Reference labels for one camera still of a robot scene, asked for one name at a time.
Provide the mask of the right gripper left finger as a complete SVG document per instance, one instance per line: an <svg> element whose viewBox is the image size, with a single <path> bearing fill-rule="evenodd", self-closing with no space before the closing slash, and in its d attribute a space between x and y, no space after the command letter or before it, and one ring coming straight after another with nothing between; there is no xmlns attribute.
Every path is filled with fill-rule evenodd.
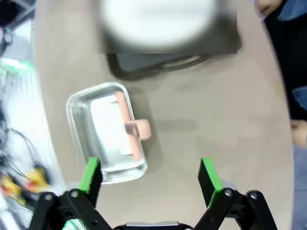
<svg viewBox="0 0 307 230"><path fill-rule="evenodd" d="M100 159L91 157L78 188L61 196L40 195L28 230L62 230L71 219L79 220L86 230L112 230L95 209L102 181Z"/></svg>

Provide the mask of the person's right forearm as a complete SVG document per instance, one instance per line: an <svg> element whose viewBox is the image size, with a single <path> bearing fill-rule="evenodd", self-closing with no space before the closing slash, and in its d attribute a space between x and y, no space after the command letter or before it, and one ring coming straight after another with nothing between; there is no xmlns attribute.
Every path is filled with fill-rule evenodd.
<svg viewBox="0 0 307 230"><path fill-rule="evenodd" d="M284 0L278 16L281 22L288 22L307 14L307 0Z"/></svg>

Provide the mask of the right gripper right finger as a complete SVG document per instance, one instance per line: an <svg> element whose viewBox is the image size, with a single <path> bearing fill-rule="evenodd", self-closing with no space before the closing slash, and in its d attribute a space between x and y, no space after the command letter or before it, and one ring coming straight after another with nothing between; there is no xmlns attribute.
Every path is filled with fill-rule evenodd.
<svg viewBox="0 0 307 230"><path fill-rule="evenodd" d="M194 230L219 230L225 218L234 219L240 230L277 230L264 195L223 186L210 158L201 159L198 180L207 209Z"/></svg>

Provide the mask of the steel rectangular container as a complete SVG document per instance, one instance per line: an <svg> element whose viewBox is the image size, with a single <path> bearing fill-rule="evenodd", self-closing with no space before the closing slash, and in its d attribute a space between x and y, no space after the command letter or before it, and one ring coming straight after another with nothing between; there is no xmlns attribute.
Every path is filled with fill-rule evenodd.
<svg viewBox="0 0 307 230"><path fill-rule="evenodd" d="M106 154L103 153L103 148L98 140L98 135L93 124L91 102L110 96L116 91L125 93L130 113L132 118L134 118L128 91L122 84L117 82L107 82L79 91L68 99L66 105L72 141L79 154L79 158L84 163L88 163L91 157L100 159L104 184L136 180L141 178L147 170L147 161L141 142L140 145L144 160L141 164L135 164L133 162L112 164L106 159Z"/></svg>

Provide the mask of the person's left hand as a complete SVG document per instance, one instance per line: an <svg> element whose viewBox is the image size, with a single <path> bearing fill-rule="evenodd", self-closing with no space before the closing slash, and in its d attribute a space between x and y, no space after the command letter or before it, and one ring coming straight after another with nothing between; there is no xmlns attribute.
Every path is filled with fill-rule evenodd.
<svg viewBox="0 0 307 230"><path fill-rule="evenodd" d="M307 121L291 120L290 124L293 142L299 147L307 149Z"/></svg>

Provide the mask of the person's left forearm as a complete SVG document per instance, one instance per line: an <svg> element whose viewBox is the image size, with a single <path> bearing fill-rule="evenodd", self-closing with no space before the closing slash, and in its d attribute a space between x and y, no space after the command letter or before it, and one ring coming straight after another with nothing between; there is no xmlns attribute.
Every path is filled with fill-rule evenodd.
<svg viewBox="0 0 307 230"><path fill-rule="evenodd" d="M307 85L293 89L292 94L300 107L300 119L307 121Z"/></svg>

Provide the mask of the person's right hand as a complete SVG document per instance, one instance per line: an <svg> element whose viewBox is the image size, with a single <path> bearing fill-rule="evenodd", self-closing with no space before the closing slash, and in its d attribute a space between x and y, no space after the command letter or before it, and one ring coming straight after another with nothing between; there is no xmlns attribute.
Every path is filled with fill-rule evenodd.
<svg viewBox="0 0 307 230"><path fill-rule="evenodd" d="M262 15L269 15L281 4L281 0L257 0L258 11Z"/></svg>

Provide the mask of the person in denim jacket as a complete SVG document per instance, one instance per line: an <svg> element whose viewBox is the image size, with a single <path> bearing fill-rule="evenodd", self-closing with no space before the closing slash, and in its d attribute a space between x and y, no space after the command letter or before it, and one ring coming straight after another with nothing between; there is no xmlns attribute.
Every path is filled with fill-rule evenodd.
<svg viewBox="0 0 307 230"><path fill-rule="evenodd" d="M264 23L282 72L290 117L307 120L307 111L293 94L294 89L307 86L307 15L286 22L277 17L270 15Z"/></svg>

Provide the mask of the dark serving tray with handles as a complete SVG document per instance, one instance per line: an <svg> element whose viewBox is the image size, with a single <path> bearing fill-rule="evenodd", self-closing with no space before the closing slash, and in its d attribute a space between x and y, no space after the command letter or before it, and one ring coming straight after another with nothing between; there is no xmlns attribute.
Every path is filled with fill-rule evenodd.
<svg viewBox="0 0 307 230"><path fill-rule="evenodd" d="M101 23L111 73L118 79L132 80L184 69L210 58L237 53L241 39L237 30L236 0L216 2L217 13L206 32L194 42L172 49L149 50L125 46L113 39Z"/></svg>

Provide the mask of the white round plate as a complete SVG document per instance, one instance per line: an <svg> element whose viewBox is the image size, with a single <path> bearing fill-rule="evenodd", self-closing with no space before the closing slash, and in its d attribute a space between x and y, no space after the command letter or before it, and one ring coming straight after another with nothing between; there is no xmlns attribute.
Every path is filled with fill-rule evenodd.
<svg viewBox="0 0 307 230"><path fill-rule="evenodd" d="M101 0L101 23L120 44L172 49L190 44L211 26L216 0Z"/></svg>

